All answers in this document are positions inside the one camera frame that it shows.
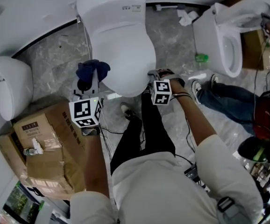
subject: toilet bowl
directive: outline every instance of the toilet bowl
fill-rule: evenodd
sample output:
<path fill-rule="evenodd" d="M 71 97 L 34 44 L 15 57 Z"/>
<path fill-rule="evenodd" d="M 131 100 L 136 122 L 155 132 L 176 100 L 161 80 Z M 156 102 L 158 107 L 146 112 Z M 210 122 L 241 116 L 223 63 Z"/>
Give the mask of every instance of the toilet bowl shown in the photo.
<path fill-rule="evenodd" d="M 146 0 L 77 0 L 77 11 L 88 32 L 92 59 L 111 70 L 103 83 L 125 97 L 141 94 L 156 68 L 154 46 L 145 28 Z"/>
<path fill-rule="evenodd" d="M 0 114 L 9 121 L 30 103 L 33 95 L 31 68 L 24 62 L 0 56 Z"/>
<path fill-rule="evenodd" d="M 261 29 L 261 13 L 270 15 L 270 5 L 261 0 L 242 0 L 231 7 L 215 3 L 193 23 L 196 51 L 209 56 L 209 69 L 230 77 L 240 74 L 240 33 Z"/>

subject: marble floor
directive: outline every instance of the marble floor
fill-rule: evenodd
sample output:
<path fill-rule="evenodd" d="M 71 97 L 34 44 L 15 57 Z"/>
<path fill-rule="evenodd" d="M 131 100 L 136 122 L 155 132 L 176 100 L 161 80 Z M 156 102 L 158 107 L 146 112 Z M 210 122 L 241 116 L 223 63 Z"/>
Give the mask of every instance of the marble floor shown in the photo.
<path fill-rule="evenodd" d="M 190 90 L 191 82 L 195 77 L 199 77 L 203 82 L 210 79 L 212 72 L 207 69 L 206 64 L 196 63 L 194 60 L 196 51 L 192 26 L 183 27 L 178 21 L 175 9 L 155 12 L 147 8 L 146 28 L 156 50 L 157 68 L 170 68 L 180 74 Z M 25 114 L 57 103 L 64 98 L 71 99 L 71 84 L 75 78 L 77 64 L 89 59 L 83 25 L 74 24 L 48 36 L 19 55 L 17 59 L 29 64 L 33 71 L 35 87 L 33 103 Z M 258 73 L 257 94 L 263 92 L 267 72 Z M 219 79 L 225 84 L 241 86 L 253 92 L 255 73 L 254 70 L 243 70 L 236 78 L 219 76 Z M 113 93 L 105 86 L 101 89 L 103 95 Z M 105 100 L 104 117 L 100 119 L 101 125 L 108 126 L 111 131 L 119 133 L 123 132 L 128 125 L 128 121 L 120 110 L 119 104 L 122 101 L 132 104 L 136 112 L 141 115 L 139 97 Z M 249 137 L 239 124 L 229 120 L 223 114 L 203 105 L 199 107 L 231 152 L 237 150 L 239 144 Z M 160 106 L 159 111 L 164 127 L 176 146 L 176 153 L 194 161 L 194 153 L 186 142 L 188 126 L 177 100 L 173 100 L 169 106 Z M 106 135 L 110 150 L 114 152 L 121 135 L 107 132 Z M 105 158 L 109 164 L 107 155 L 105 152 Z M 189 164 L 182 159 L 180 159 L 180 165 L 184 166 L 184 170 L 189 167 Z"/>

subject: small plastic bottle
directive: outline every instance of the small plastic bottle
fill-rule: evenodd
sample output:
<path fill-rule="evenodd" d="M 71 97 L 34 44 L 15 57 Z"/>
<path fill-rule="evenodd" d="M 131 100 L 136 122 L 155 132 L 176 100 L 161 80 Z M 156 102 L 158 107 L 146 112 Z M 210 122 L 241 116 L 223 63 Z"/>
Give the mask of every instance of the small plastic bottle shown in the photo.
<path fill-rule="evenodd" d="M 34 148 L 26 148 L 26 149 L 23 150 L 23 154 L 25 156 L 34 156 L 34 155 L 37 155 L 38 152 Z"/>
<path fill-rule="evenodd" d="M 209 60 L 209 56 L 208 55 L 205 55 L 205 54 L 196 54 L 195 55 L 195 61 L 196 62 L 205 63 L 205 62 L 208 62 L 208 60 Z"/>

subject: cardboard box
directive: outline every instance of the cardboard box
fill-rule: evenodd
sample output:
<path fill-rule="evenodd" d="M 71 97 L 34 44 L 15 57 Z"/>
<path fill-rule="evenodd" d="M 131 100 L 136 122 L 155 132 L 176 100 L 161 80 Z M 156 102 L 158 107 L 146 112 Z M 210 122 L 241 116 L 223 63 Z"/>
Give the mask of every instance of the cardboard box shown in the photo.
<path fill-rule="evenodd" d="M 68 102 L 21 119 L 14 129 L 24 148 L 33 148 L 35 138 L 44 150 L 43 154 L 27 156 L 28 177 L 43 195 L 70 199 L 85 190 L 85 141 L 71 121 Z"/>
<path fill-rule="evenodd" d="M 242 0 L 224 0 L 221 4 L 231 7 Z M 241 34 L 243 68 L 256 70 L 270 70 L 270 47 L 265 47 L 263 31 L 257 30 Z"/>
<path fill-rule="evenodd" d="M 23 147 L 14 129 L 0 136 L 0 151 L 20 182 L 23 185 L 30 186 L 31 181 L 27 175 L 26 157 L 23 155 Z"/>

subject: white sneaker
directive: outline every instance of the white sneaker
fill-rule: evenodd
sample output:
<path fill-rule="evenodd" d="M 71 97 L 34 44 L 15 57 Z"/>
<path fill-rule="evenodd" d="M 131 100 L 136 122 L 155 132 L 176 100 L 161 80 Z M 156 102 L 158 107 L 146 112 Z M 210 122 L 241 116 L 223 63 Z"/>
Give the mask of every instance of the white sneaker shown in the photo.
<path fill-rule="evenodd" d="M 197 104 L 201 104 L 197 99 L 197 92 L 201 90 L 201 85 L 197 80 L 194 80 L 191 85 L 192 93 L 194 95 L 195 101 Z"/>
<path fill-rule="evenodd" d="M 215 74 L 213 74 L 213 75 L 211 76 L 211 88 L 213 88 L 213 85 L 215 85 L 215 84 L 218 83 L 218 82 L 219 82 L 218 76 L 215 75 Z"/>
<path fill-rule="evenodd" d="M 136 116 L 135 112 L 132 111 L 129 104 L 126 102 L 121 103 L 121 111 L 124 113 L 126 119 L 131 120 L 134 116 Z"/>

